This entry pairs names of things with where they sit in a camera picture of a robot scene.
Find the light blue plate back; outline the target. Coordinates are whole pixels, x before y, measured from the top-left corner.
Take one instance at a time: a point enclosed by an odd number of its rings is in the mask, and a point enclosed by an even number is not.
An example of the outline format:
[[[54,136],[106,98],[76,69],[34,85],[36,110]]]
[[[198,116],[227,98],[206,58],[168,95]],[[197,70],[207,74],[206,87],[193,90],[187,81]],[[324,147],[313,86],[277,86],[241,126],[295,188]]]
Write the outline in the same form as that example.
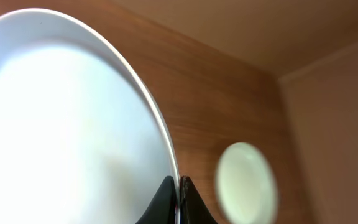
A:
[[[0,16],[0,223],[135,223],[168,176],[163,116],[112,44],[61,12]]]

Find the light blue plate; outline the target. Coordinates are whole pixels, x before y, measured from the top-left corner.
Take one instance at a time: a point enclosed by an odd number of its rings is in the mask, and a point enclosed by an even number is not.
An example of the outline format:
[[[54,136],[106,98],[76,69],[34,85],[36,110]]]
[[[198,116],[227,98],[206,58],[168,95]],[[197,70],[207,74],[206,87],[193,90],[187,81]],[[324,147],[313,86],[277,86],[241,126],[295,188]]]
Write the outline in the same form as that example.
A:
[[[168,176],[163,116],[112,44],[61,12],[0,16],[0,223],[135,223]]]
[[[245,142],[231,144],[215,175],[219,207],[230,223],[271,224],[278,213],[278,189],[264,155]]]

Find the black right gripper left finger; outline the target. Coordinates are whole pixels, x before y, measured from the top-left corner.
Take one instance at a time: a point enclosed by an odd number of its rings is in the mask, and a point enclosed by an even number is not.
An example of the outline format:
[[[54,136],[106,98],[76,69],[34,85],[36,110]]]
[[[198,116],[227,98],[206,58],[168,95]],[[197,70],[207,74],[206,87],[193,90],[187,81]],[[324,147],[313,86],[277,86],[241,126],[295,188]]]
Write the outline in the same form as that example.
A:
[[[166,176],[136,224],[174,224],[177,195],[172,176]]]

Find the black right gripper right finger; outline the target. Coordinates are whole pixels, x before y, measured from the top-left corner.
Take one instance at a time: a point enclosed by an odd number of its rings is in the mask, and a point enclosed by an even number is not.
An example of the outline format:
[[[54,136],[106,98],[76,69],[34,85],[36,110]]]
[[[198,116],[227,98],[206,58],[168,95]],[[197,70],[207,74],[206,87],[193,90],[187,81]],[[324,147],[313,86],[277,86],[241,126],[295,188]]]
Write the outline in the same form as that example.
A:
[[[218,224],[188,176],[180,179],[180,223]]]

